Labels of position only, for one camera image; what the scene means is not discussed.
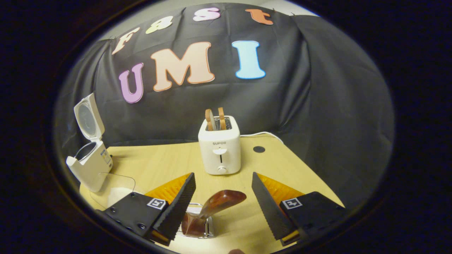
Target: wooden table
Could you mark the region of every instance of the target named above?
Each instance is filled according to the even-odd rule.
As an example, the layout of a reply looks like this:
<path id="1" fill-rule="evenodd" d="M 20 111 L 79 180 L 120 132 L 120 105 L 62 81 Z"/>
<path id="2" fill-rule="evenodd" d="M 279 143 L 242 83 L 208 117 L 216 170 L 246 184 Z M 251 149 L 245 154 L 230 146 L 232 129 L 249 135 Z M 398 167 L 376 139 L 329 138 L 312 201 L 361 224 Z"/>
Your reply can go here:
<path id="1" fill-rule="evenodd" d="M 196 179 L 196 191 L 191 202 L 204 204 L 214 193 L 223 189 L 245 193 L 245 201 L 212 217 L 215 238 L 196 239 L 177 235 L 169 247 L 160 245 L 179 253 L 196 254 L 227 254 L 232 249 L 241 249 L 247 254 L 263 254 L 283 249 L 281 243 L 274 239 L 251 189 L 253 172 L 273 178 L 303 193 L 318 191 L 344 206 L 336 194 L 276 138 L 264 134 L 241 137 L 240 142 L 241 170 L 236 174 L 221 176 L 209 175 L 204 171 L 197 142 L 109 147 L 108 152 L 113 155 L 113 168 L 110 173 L 131 178 L 111 175 L 101 192 L 91 193 L 81 185 L 80 194 L 94 209 L 104 210 L 108 207 L 108 202 L 115 202 L 107 201 L 109 196 L 113 196 L 111 189 L 114 187 L 133 188 L 135 184 L 134 191 L 146 193 L 189 172 L 194 172 Z M 265 152 L 254 152 L 255 146 L 263 146 Z"/>

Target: black fabric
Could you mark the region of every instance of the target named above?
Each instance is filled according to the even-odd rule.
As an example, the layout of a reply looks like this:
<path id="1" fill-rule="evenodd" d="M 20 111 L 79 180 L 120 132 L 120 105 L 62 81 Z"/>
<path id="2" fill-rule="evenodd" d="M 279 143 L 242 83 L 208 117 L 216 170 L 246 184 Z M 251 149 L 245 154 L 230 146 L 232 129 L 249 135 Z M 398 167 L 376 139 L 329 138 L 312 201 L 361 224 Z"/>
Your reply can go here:
<path id="1" fill-rule="evenodd" d="M 217 7 L 215 20 L 194 22 L 202 8 Z M 245 9 L 271 14 L 273 25 L 254 21 Z M 172 25 L 145 34 L 172 15 Z M 112 56 L 119 38 L 140 27 Z M 130 27 L 115 39 L 96 42 L 74 65 L 55 109 L 55 137 L 63 154 L 74 155 L 88 141 L 78 129 L 74 105 L 95 93 L 108 146 L 156 145 L 197 141 L 207 108 L 223 107 L 241 134 L 270 131 L 304 160 L 345 206 L 364 201 L 376 187 L 391 153 L 393 112 L 386 84 L 371 59 L 345 34 L 322 18 L 287 16 L 242 4 L 207 4 L 172 11 Z M 258 41 L 261 79 L 244 80 L 238 40 Z M 155 62 L 150 55 L 169 48 L 182 58 L 195 42 L 211 43 L 215 79 L 155 92 Z M 120 73 L 144 63 L 144 95 L 137 103 L 122 97 Z M 134 75 L 129 74 L 134 92 Z"/>

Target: metal holder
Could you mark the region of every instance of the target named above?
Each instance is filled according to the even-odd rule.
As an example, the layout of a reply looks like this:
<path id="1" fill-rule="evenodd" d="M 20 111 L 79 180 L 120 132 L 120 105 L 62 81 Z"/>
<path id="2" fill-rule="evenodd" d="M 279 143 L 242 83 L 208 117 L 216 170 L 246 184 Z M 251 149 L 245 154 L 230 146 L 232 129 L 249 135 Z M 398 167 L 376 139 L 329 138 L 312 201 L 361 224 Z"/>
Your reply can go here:
<path id="1" fill-rule="evenodd" d="M 199 214 L 201 212 L 201 209 L 202 209 L 202 204 L 200 204 L 200 203 L 190 203 L 188 205 L 187 212 L 191 213 L 191 214 Z M 181 235 L 181 236 L 191 237 L 191 238 L 198 238 L 198 239 L 214 238 L 215 235 L 213 234 L 213 220 L 212 220 L 212 217 L 208 217 L 206 219 L 206 230 L 204 231 L 204 236 L 193 237 L 193 236 L 184 235 L 182 233 L 182 224 L 179 226 L 179 229 L 177 230 L 176 235 Z"/>

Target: power cord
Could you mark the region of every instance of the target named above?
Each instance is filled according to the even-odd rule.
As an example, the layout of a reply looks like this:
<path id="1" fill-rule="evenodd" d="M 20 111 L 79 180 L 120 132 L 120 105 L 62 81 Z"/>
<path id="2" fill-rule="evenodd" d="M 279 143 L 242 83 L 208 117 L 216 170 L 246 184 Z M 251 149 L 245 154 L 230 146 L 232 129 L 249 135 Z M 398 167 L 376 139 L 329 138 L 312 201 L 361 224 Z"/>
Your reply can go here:
<path id="1" fill-rule="evenodd" d="M 260 135 L 260 134 L 270 134 L 273 137 L 277 138 L 279 141 L 281 141 L 281 143 L 284 144 L 284 142 L 279 137 L 277 137 L 275 134 L 270 133 L 270 132 L 258 132 L 258 133 L 254 133 L 254 134 L 246 134 L 246 135 L 240 135 L 240 136 L 245 136 L 246 137 L 246 136 L 256 136 L 256 135 Z"/>

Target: white appliance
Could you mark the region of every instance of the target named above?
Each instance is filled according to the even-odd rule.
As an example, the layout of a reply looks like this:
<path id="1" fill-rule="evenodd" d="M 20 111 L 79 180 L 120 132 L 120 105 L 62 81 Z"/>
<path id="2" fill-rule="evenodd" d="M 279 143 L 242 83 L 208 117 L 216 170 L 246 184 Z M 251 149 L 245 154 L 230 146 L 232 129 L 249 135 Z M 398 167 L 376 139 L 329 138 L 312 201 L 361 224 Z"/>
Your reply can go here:
<path id="1" fill-rule="evenodd" d="M 105 127 L 94 94 L 83 98 L 74 107 L 74 113 L 80 130 L 91 142 L 80 148 L 74 157 L 68 156 L 66 164 L 82 184 L 90 191 L 98 192 L 113 166 L 113 160 L 101 140 Z"/>
<path id="2" fill-rule="evenodd" d="M 240 170 L 240 131 L 232 116 L 225 116 L 226 130 L 220 129 L 220 118 L 214 117 L 216 127 L 208 130 L 204 119 L 198 133 L 204 169 L 209 174 L 233 174 Z"/>

